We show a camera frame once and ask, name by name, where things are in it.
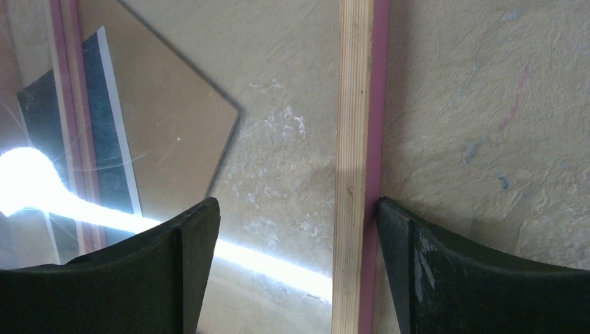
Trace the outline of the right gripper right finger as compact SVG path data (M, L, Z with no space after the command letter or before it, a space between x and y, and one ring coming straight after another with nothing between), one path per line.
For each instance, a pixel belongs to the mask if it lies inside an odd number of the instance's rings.
M588 333L589 272L527 260L389 197L376 226L402 333Z

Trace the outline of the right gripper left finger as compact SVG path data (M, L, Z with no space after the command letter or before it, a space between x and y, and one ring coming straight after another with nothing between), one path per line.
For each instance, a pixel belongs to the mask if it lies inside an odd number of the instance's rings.
M2 333L195 333L217 199L63 265L1 271Z

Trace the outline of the blue mountain photo print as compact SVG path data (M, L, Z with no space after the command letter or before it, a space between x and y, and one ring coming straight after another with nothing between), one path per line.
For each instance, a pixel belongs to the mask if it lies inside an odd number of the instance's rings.
M104 27L83 42L82 52L99 203L140 216L141 204ZM54 72L46 72L19 91L17 101L33 147L52 160L61 180L68 185L70 172L67 169Z

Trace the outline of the pink wooden photo frame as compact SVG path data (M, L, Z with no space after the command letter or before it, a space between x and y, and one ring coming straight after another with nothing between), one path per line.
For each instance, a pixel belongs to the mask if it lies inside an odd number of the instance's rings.
M326 276L335 304L214 260L201 333L397 333L369 141L387 1L127 1L239 110L212 195L219 237Z

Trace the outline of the brown cardboard backing board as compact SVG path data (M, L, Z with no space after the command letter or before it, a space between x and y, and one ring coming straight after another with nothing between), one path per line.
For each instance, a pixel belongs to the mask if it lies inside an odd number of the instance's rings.
M80 1L98 40L133 213L165 221L205 198L237 110L118 1Z

